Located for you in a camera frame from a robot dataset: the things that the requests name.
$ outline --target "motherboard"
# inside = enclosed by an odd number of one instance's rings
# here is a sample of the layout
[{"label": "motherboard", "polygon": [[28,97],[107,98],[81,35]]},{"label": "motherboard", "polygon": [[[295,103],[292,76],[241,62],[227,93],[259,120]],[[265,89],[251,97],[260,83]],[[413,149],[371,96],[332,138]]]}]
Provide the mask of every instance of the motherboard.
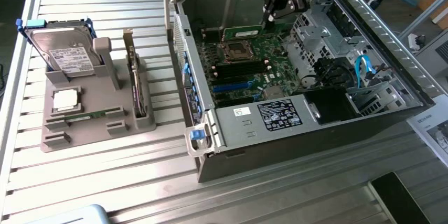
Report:
[{"label": "motherboard", "polygon": [[197,43],[207,84],[219,108],[289,96],[299,87],[281,33],[260,27],[225,29]]}]

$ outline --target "blue pcie slot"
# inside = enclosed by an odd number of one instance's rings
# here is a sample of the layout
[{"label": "blue pcie slot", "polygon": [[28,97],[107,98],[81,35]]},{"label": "blue pcie slot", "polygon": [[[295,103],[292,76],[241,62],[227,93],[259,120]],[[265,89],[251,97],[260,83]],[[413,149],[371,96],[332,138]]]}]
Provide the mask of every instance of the blue pcie slot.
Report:
[{"label": "blue pcie slot", "polygon": [[224,91],[232,91],[237,89],[248,89],[252,86],[253,81],[228,84],[228,85],[216,85],[212,88],[213,92],[224,92]]}]

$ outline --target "sticker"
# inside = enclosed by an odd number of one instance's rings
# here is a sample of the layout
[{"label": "sticker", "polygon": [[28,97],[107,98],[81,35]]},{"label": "sticker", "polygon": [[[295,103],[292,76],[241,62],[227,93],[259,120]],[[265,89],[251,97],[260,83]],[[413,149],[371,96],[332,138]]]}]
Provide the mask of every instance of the sticker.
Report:
[{"label": "sticker", "polygon": [[249,115],[251,114],[249,107],[233,109],[233,113],[235,113],[235,116]]},{"label": "sticker", "polygon": [[64,73],[93,70],[93,65],[84,47],[49,50],[49,54]]},{"label": "sticker", "polygon": [[235,34],[236,37],[244,37],[244,36],[251,36],[251,35],[257,35],[259,34],[259,30],[253,30],[253,31],[241,31],[239,33]]},{"label": "sticker", "polygon": [[291,99],[259,104],[259,111],[268,131],[303,124]]},{"label": "sticker", "polygon": [[73,118],[73,119],[68,119],[65,120],[67,123],[73,123],[73,122],[77,122],[77,121],[84,121],[84,120],[88,120],[91,119],[92,117],[89,116],[83,116],[81,118]]}]

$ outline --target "paper document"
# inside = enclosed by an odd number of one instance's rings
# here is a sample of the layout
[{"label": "paper document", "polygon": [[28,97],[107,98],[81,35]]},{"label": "paper document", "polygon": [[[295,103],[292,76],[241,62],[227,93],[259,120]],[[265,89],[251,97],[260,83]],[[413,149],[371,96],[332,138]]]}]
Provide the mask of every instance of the paper document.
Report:
[{"label": "paper document", "polygon": [[448,166],[448,96],[440,95],[433,101],[436,105],[409,118],[408,123]]}]

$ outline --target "green circuit board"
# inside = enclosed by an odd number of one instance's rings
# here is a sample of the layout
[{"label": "green circuit board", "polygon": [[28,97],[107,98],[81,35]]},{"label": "green circuit board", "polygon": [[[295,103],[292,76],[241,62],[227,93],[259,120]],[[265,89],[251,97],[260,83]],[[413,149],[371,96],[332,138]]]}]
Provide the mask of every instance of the green circuit board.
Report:
[{"label": "green circuit board", "polygon": [[105,117],[107,112],[112,112],[115,110],[117,110],[117,108],[111,108],[107,110],[99,110],[99,111],[87,112],[87,113],[75,114],[75,115],[64,115],[61,118],[51,119],[48,121],[65,120],[67,122],[76,122],[76,121],[95,119],[95,118],[103,118]]},{"label": "green circuit board", "polygon": [[[217,107],[221,108],[243,103],[269,100],[264,90],[272,86],[277,86],[277,88],[280,87],[283,95],[289,96],[299,87],[299,79],[296,78],[293,66],[281,46],[279,34],[259,35],[251,39],[233,40],[232,43],[243,43],[249,46],[249,59],[245,59],[241,62],[229,61],[221,42],[200,42],[197,44],[207,84]],[[236,66],[237,64],[244,64],[244,62],[264,62],[265,60],[269,61],[269,69],[267,68],[265,71],[260,73],[237,74],[239,78],[243,77],[251,82],[249,88],[225,92],[213,91],[213,87],[216,87],[213,81],[217,80],[213,75],[213,66]]]},{"label": "green circuit board", "polygon": [[223,40],[239,40],[256,38],[257,36],[265,34],[279,34],[281,33],[284,27],[285,24],[277,23],[269,30],[264,30],[261,25],[225,28],[223,32]]}]

